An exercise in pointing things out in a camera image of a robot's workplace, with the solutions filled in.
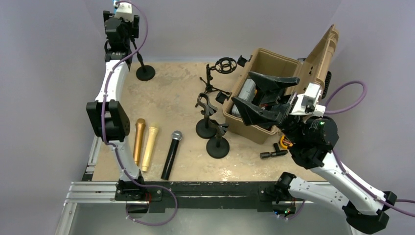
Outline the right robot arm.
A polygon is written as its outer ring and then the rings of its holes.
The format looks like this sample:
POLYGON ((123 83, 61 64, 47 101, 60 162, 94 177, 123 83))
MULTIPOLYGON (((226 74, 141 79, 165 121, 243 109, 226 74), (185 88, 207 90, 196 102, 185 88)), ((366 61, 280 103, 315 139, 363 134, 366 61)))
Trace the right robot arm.
POLYGON ((333 149, 339 139, 338 127, 319 103, 321 85, 311 82, 302 94, 284 95, 286 88, 300 83, 298 77, 254 71, 249 72, 249 77, 264 93, 264 101, 255 105, 232 98, 243 123, 277 127, 291 142, 288 150, 293 161, 331 184, 331 188, 324 188, 284 172, 275 184, 276 201, 300 198, 331 208, 343 215, 351 227, 368 235, 385 229, 389 221, 386 211, 397 197, 391 191, 371 186, 336 157, 333 149))

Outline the black grey-head microphone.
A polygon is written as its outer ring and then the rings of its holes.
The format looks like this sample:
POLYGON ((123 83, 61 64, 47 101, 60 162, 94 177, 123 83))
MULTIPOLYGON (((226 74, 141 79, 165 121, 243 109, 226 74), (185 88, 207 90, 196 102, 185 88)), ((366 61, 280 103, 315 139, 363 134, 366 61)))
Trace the black grey-head microphone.
POLYGON ((176 130, 172 133, 172 142, 161 174, 162 180, 169 180, 175 156, 179 147, 179 143, 182 140, 182 138, 183 134, 181 133, 181 131, 176 130))

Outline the black tripod mic stand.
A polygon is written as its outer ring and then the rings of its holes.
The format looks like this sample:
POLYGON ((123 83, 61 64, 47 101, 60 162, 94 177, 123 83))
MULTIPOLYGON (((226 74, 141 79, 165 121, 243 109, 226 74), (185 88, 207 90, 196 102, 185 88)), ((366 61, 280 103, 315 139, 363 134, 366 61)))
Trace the black tripod mic stand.
POLYGON ((206 80, 204 80, 202 77, 199 77, 199 79, 205 84, 204 93, 208 94, 208 93, 219 91, 226 95, 231 95, 231 92, 221 90, 219 88, 214 87, 211 84, 211 80, 213 80, 211 72, 216 71, 219 74, 230 74, 230 73, 233 73, 236 70, 236 68, 237 68, 236 60, 230 57, 222 57, 218 59, 213 66, 206 64, 206 80))

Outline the cream microphone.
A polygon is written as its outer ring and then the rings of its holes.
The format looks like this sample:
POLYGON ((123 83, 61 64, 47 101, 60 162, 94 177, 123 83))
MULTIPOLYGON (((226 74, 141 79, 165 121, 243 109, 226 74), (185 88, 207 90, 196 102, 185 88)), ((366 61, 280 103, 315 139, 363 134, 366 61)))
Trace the cream microphone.
POLYGON ((143 161, 141 164, 141 169, 143 172, 147 172, 150 166, 150 161, 155 145, 155 140, 157 137, 157 134, 159 132, 159 124, 157 122, 153 122, 150 124, 149 130, 148 130, 148 138, 146 142, 145 152, 143 155, 143 161))

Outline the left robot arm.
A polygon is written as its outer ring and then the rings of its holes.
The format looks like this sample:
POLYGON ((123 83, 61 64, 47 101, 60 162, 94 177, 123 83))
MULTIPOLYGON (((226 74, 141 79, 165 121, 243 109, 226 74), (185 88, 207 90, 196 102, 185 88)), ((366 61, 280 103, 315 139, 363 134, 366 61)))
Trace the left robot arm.
POLYGON ((140 168, 133 159, 129 145, 130 120, 120 99, 122 87, 130 71, 134 52, 131 42, 138 37, 139 16, 132 21, 103 12, 106 35, 104 44, 106 72, 99 94, 88 102, 86 111, 95 135, 113 152, 119 170, 116 201, 138 201, 148 196, 140 168))

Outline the gold microphone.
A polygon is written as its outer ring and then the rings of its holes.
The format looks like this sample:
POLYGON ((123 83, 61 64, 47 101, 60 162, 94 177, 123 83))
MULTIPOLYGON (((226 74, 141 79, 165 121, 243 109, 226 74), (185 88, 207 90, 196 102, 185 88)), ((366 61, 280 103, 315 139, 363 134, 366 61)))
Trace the gold microphone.
POLYGON ((140 163, 141 148, 142 148, 142 139, 143 133, 146 126, 146 121, 143 118, 138 118, 135 123, 135 139, 134 139, 134 148, 133 148, 133 159, 137 166, 140 163))

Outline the black round-base stand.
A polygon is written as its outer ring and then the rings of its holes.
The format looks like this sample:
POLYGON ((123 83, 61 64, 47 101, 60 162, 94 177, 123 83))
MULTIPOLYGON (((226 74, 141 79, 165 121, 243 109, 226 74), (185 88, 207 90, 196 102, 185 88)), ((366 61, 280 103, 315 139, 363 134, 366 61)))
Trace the black round-base stand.
POLYGON ((226 123, 219 124, 213 119, 209 120, 208 124, 216 131, 216 134, 206 144, 207 153, 215 159, 224 158, 230 151, 230 144, 224 138, 229 125, 226 123))
POLYGON ((156 72, 151 65, 145 65, 142 55, 137 51, 135 53, 137 56, 140 67, 136 70, 136 78, 140 81, 149 81, 154 78, 156 72))
POLYGON ((206 93, 199 93, 197 105, 202 107, 201 114, 203 119, 196 124, 196 134, 203 139, 210 139, 215 136, 216 130, 209 126, 210 117, 217 112, 217 107, 211 104, 209 96, 206 93))

